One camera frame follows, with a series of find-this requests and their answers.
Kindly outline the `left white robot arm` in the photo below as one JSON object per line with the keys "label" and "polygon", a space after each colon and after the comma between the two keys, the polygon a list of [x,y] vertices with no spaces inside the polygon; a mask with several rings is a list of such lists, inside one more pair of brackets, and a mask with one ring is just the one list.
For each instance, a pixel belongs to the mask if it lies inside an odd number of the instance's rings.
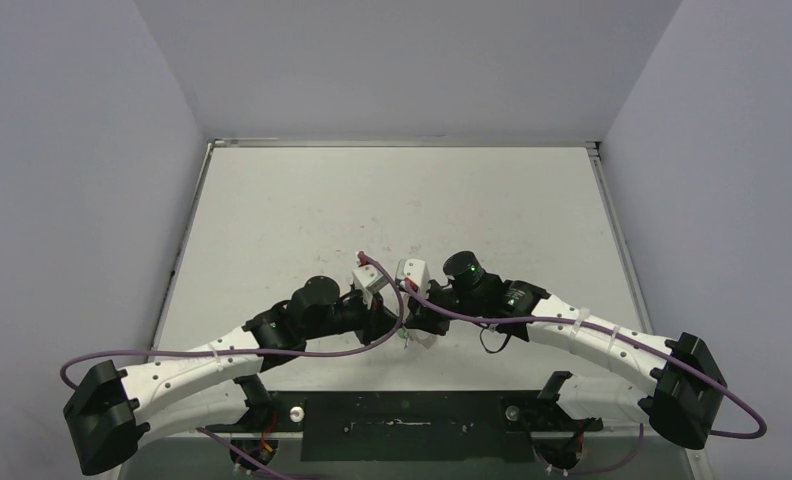
{"label": "left white robot arm", "polygon": [[229,333],[188,351],[156,351],[149,362],[127,367],[95,355],[63,408],[85,476],[107,472],[153,440],[212,425],[254,431],[269,420],[269,401],[255,392],[224,396],[217,386],[246,390],[248,380],[295,358],[311,357],[312,339],[353,332],[362,350],[386,341],[401,327],[405,302],[386,307],[385,278],[346,294],[326,276],[315,276],[289,299],[274,304]]}

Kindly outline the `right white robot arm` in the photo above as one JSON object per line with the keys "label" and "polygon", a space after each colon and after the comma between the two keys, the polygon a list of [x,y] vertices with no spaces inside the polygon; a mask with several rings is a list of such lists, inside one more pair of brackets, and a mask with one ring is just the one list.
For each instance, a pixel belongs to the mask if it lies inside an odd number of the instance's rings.
{"label": "right white robot arm", "polygon": [[683,333],[671,339],[604,320],[542,287],[487,272],[470,251],[452,255],[443,272],[445,285],[431,278],[422,260],[398,264],[397,281],[421,327],[471,317],[608,371],[599,378],[563,374],[560,386],[537,402],[547,427],[590,418],[647,423],[680,447],[700,450],[707,443],[727,383],[701,338]]}

